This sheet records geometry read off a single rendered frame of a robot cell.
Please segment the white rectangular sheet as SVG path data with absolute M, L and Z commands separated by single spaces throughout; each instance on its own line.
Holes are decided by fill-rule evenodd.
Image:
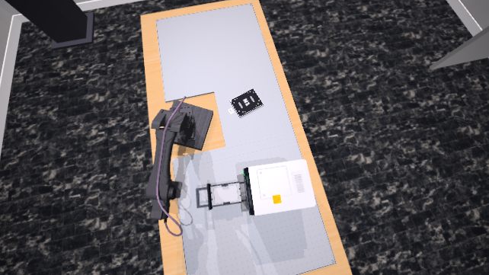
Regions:
M 224 203 L 238 200 L 237 186 L 225 186 L 214 188 L 215 203 Z

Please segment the white heat sealer housing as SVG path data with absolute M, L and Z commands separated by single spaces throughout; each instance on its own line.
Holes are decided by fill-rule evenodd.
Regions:
M 244 182 L 226 184 L 244 184 L 247 199 L 237 203 L 247 201 L 249 215 L 277 213 L 316 205 L 307 161 L 304 159 L 243 169 Z M 212 206 L 210 187 L 220 185 L 225 184 L 207 184 L 207 187 L 196 188 L 197 208 L 209 207 L 211 210 L 215 207 Z M 200 206 L 198 190 L 205 189 L 209 205 Z

